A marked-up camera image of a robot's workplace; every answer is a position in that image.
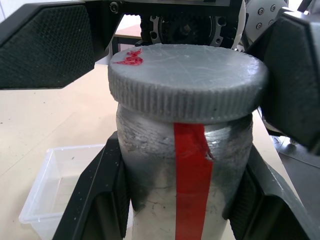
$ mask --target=table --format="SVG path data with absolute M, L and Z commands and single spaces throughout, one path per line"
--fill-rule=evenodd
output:
M 120 44 L 135 45 L 141 40 L 140 25 L 117 30 L 112 39 L 112 55 L 120 51 Z
M 0 239 L 40 239 L 30 225 L 20 224 L 19 214 L 47 149 L 105 143 L 116 130 L 118 104 L 107 76 L 107 66 L 96 65 L 64 89 L 0 91 Z M 253 122 L 259 153 L 294 190 L 257 112 Z M 222 240 L 234 240 L 230 225 Z

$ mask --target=jar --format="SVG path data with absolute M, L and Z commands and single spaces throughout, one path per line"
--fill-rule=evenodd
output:
M 138 65 L 123 59 L 138 53 Z M 132 240 L 220 240 L 252 146 L 262 62 L 230 49 L 117 53 L 109 86 L 134 209 Z

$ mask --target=gray lid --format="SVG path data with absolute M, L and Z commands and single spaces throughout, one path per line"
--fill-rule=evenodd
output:
M 138 51 L 140 65 L 119 64 Z M 114 55 L 112 96 L 124 107 L 166 122 L 218 123 L 239 119 L 260 104 L 268 69 L 258 59 L 221 47 L 156 44 Z

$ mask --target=plastic bin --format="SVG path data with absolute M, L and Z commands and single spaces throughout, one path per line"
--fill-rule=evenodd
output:
M 42 240 L 51 240 L 80 174 L 104 144 L 52 148 L 26 199 L 19 220 L 31 224 Z M 130 209 L 128 225 L 132 225 Z

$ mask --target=red tape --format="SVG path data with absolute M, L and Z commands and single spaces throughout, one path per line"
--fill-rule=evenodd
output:
M 202 124 L 174 124 L 175 240 L 201 240 L 213 169 Z
M 117 61 L 116 64 L 124 64 L 124 65 L 134 65 L 138 66 L 141 65 L 144 60 L 139 57 L 139 55 L 142 53 L 142 49 L 140 48 L 138 51 L 128 51 L 126 54 L 127 56 L 124 61 Z

